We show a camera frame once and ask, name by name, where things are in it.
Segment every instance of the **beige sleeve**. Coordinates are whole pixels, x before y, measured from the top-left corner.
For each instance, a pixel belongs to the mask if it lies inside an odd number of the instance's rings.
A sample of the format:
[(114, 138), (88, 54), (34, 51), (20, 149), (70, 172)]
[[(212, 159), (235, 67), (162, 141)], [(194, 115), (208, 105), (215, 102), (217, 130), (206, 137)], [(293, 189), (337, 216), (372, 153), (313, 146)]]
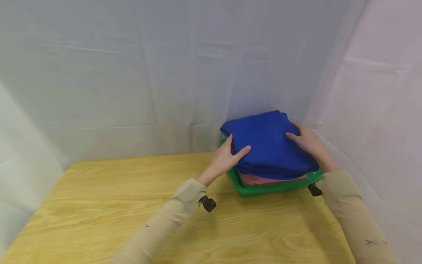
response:
[(322, 180), (315, 185), (340, 223), (357, 264), (397, 263), (387, 239), (347, 172), (324, 173)]
[(132, 237), (112, 263), (149, 263), (164, 240), (199, 208), (199, 199), (204, 197), (206, 189), (194, 179), (185, 182), (173, 198)]

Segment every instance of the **light wood tabletop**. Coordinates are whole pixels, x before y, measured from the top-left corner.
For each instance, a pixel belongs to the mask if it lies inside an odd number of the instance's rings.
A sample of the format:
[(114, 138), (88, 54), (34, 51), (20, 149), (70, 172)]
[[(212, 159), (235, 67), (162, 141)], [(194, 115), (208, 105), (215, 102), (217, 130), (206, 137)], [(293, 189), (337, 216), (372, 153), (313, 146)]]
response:
[[(109, 263), (212, 153), (71, 165), (1, 264)], [(340, 225), (307, 189), (241, 198), (226, 175), (153, 263), (354, 263)]]

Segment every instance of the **stack of clothes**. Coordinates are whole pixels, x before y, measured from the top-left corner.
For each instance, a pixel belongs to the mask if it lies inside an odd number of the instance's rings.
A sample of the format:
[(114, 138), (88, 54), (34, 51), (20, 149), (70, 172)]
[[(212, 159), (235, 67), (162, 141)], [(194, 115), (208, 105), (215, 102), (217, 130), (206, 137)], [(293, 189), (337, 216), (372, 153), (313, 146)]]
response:
[(250, 145), (251, 151), (235, 166), (244, 186), (299, 180), (319, 169), (316, 160), (286, 137), (299, 129), (280, 111), (227, 121), (221, 132), (233, 134), (232, 154)]

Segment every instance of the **black strap buckle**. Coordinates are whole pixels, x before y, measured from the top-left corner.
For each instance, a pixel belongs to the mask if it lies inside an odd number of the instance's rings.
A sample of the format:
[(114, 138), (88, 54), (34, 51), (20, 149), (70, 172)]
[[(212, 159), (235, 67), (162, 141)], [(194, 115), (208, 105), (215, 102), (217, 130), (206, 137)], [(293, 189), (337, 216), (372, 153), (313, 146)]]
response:
[(207, 212), (211, 212), (215, 207), (217, 207), (217, 204), (215, 203), (215, 201), (211, 198), (208, 198), (208, 196), (204, 196), (201, 199), (199, 199), (199, 202), (202, 203), (202, 205), (204, 206), (205, 210), (207, 210)]
[(322, 195), (322, 191), (315, 186), (315, 183), (312, 183), (308, 186), (309, 191), (311, 192), (312, 196), (320, 196)]

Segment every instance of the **green basket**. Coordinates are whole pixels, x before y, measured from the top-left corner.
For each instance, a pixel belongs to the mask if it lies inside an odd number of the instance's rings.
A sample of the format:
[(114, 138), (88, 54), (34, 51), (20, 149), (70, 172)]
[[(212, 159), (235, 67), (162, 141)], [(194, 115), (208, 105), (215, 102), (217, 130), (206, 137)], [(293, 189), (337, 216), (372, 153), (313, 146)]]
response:
[[(220, 141), (220, 145), (222, 145), (225, 141), (226, 141), (226, 138), (223, 137)], [(227, 174), (232, 179), (239, 195), (243, 198), (248, 198), (248, 197), (254, 197), (254, 196), (270, 194), (270, 193), (280, 193), (280, 192), (285, 192), (285, 191), (304, 189), (308, 187), (310, 184), (320, 181), (322, 171), (318, 170), (314, 172), (309, 172), (306, 175), (306, 178), (301, 179), (301, 180), (279, 182), (279, 183), (273, 183), (273, 184), (262, 185), (262, 186), (254, 186), (254, 187), (243, 186), (239, 173), (235, 169), (235, 167), (232, 167), (227, 172)]]

